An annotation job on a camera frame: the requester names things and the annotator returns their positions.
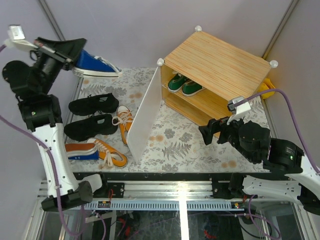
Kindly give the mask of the blue sneaker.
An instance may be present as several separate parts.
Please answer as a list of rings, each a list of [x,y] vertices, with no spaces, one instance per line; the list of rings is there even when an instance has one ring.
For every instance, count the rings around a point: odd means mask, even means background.
[[[122,70],[101,56],[96,56],[82,50],[80,56],[72,68],[72,72],[78,77],[118,78]]]
[[[94,143],[67,143],[65,150],[69,160],[99,160],[99,151]]]

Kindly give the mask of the white cabinet door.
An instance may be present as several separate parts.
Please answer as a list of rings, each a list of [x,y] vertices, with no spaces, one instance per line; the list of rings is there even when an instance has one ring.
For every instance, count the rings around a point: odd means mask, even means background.
[[[157,67],[127,135],[127,145],[136,164],[142,159],[161,102],[161,68]]]

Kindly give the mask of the green sneaker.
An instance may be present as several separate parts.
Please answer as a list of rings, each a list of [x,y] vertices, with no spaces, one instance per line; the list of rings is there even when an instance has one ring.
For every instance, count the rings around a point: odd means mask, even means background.
[[[205,88],[193,80],[188,80],[181,89],[182,94],[186,97],[192,97],[203,90]]]
[[[178,92],[183,85],[189,80],[186,76],[182,75],[181,73],[178,73],[176,71],[172,72],[174,77],[168,82],[167,89],[171,93]]]

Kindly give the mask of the wooden shoe cabinet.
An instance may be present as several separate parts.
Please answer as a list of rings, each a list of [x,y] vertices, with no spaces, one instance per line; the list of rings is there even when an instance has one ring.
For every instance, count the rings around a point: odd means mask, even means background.
[[[210,35],[197,25],[195,32],[165,58],[159,58],[164,103],[198,126],[230,116],[228,101],[258,91],[276,60],[266,61]],[[204,89],[193,96],[169,91],[169,81],[181,74]]]

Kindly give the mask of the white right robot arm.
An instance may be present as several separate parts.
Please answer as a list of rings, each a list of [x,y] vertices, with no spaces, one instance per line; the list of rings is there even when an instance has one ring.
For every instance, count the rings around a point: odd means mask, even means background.
[[[211,119],[199,126],[205,145],[210,145],[214,134],[218,144],[229,143],[252,164],[287,180],[261,179],[244,173],[233,173],[228,184],[214,184],[213,196],[221,199],[242,198],[253,195],[285,200],[303,207],[309,213],[320,213],[320,177],[304,151],[293,142],[272,138],[270,130],[248,121],[228,117]]]

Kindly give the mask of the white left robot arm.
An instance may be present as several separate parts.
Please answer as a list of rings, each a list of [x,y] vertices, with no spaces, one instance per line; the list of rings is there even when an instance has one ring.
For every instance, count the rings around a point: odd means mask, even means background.
[[[65,148],[60,103],[49,94],[60,71],[70,71],[76,64],[86,42],[85,38],[54,41],[38,37],[33,43],[13,40],[17,49],[36,52],[38,58],[32,66],[13,60],[2,69],[2,77],[18,101],[28,130],[25,134],[36,141],[41,155],[47,180],[47,198],[41,206],[46,212],[88,204],[94,194],[102,198],[110,190],[100,174],[76,179]]]

